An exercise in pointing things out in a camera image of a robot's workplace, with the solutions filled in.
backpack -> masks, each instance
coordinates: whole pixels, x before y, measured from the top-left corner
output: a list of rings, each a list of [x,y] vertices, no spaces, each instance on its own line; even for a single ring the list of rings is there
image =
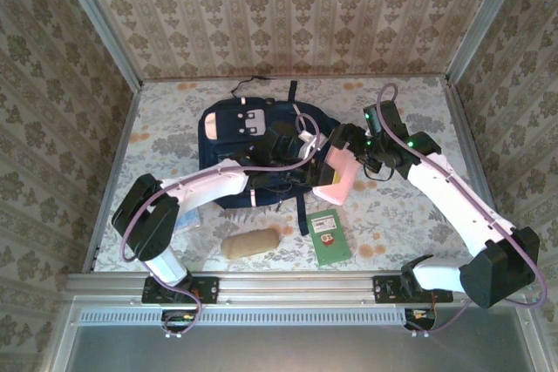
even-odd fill
[[[198,146],[200,154],[200,169],[214,166],[231,155],[245,150],[249,143],[258,140],[266,128],[275,121],[295,124],[299,113],[309,114],[320,128],[320,133],[329,137],[334,128],[339,125],[336,119],[328,117],[314,105],[296,102],[295,80],[290,82],[287,100],[273,98],[231,98],[221,100],[201,115],[198,123]],[[215,132],[206,135],[206,117],[214,113]],[[308,132],[315,134],[310,124],[306,124]],[[329,144],[316,152],[314,158],[324,161],[329,150]],[[312,190],[312,186],[293,185],[281,180],[278,176],[269,176],[269,183],[255,189],[244,190],[237,195],[224,196],[215,200],[223,209],[246,208],[273,205],[291,198],[296,198],[298,225],[302,235],[309,233],[306,224],[306,210],[304,194]]]

green notebook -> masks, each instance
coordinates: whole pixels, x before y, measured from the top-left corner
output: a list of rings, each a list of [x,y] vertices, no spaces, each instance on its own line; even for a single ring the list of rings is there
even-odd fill
[[[335,209],[308,215],[308,227],[320,266],[348,260],[350,253]]]

metal bracket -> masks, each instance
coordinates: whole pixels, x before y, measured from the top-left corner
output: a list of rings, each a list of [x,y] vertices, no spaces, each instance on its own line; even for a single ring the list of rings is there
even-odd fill
[[[410,296],[402,287],[400,274],[374,276],[372,280],[377,304],[432,303],[432,298],[437,304],[453,302],[451,291],[439,289],[415,292]]]
[[[219,296],[219,278],[194,276],[188,292],[196,295],[203,304],[216,304]],[[192,300],[178,292],[162,287],[154,278],[148,277],[143,287],[141,302],[144,304],[187,304]]]

floral tablecloth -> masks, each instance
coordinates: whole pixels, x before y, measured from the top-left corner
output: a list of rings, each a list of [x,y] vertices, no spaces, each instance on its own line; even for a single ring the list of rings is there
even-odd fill
[[[365,126],[362,108],[375,101],[378,89],[387,82],[399,87],[397,104],[409,132],[428,132],[456,171],[467,179],[442,88],[444,81],[439,77],[305,79],[299,80],[296,99],[317,105],[340,121]],[[144,85],[110,217],[141,174],[150,172],[164,179],[198,170],[198,120],[211,104],[230,98],[237,83],[227,80]],[[254,81],[242,85],[237,94],[285,99],[288,90],[289,80]],[[331,207],[312,193],[307,194],[307,213]],[[465,245],[440,211],[397,174],[382,183],[368,180],[361,171],[349,198],[336,209],[352,257],[325,267],[317,265],[311,238],[302,237],[298,231],[294,200],[283,202],[278,212],[276,205],[225,211],[215,203],[207,204],[199,208],[201,226],[175,234],[172,246],[194,271],[379,270],[400,268],[422,254],[448,258],[466,255]],[[264,227],[275,227],[281,233],[276,250],[239,260],[227,260],[221,255],[224,238]],[[137,262],[120,259],[120,240],[107,223],[96,271],[143,270]]]

backpack strap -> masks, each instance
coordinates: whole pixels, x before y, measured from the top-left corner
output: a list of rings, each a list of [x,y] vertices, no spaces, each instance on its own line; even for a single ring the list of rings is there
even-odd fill
[[[298,82],[296,80],[291,80],[290,81],[289,99],[287,99],[289,102],[294,102],[295,101],[296,85],[298,85]]]
[[[298,228],[302,236],[308,235],[308,221],[306,220],[306,204],[304,203],[304,193],[296,196],[296,212],[298,213]]]

